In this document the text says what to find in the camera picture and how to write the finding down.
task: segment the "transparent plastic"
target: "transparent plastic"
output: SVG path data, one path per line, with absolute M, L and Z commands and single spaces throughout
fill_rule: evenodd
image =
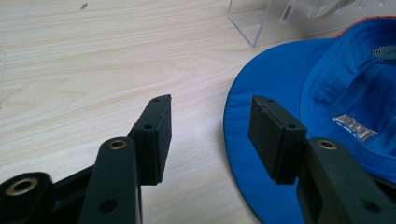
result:
M 231 0 L 229 17 L 252 47 L 396 16 L 396 0 Z

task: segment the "blue fabric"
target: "blue fabric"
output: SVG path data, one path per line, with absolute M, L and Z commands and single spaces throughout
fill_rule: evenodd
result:
M 308 128 L 308 138 L 328 137 L 342 143 L 368 173 L 394 183 L 396 76 L 389 64 L 394 61 L 374 57 L 373 49 L 395 45 L 394 19 L 370 20 L 352 27 L 317 61 L 305 81 L 300 103 L 300 119 Z M 362 142 L 332 120 L 341 114 L 378 134 Z
M 364 21 L 338 38 L 277 46 L 239 73 L 224 109 L 224 139 L 235 182 L 262 222 L 303 218 L 296 186 L 276 186 L 248 140 L 252 95 L 278 101 L 308 128 L 307 138 L 335 139 L 367 172 L 396 180 L 395 60 L 374 57 L 375 49 L 396 46 L 395 25 L 393 19 Z M 358 141 L 333 120 L 343 114 L 377 134 Z
M 243 68 L 228 94 L 223 122 L 229 163 L 242 195 L 265 223 L 303 223 L 303 218 L 295 186 L 275 185 L 248 139 L 251 96 L 273 98 L 298 118 L 304 78 L 333 41 L 302 41 L 268 49 Z

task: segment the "black mechanical arm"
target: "black mechanical arm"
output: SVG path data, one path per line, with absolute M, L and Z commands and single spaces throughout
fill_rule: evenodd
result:
M 292 185 L 298 177 L 306 223 L 396 223 L 393 184 L 368 175 L 341 144 L 305 135 L 277 102 L 252 97 L 248 137 L 276 184 Z
M 54 184 L 29 173 L 0 185 L 0 223 L 142 223 L 141 186 L 162 182 L 171 137 L 171 96 L 164 95 L 126 137 L 105 141 L 93 166 Z

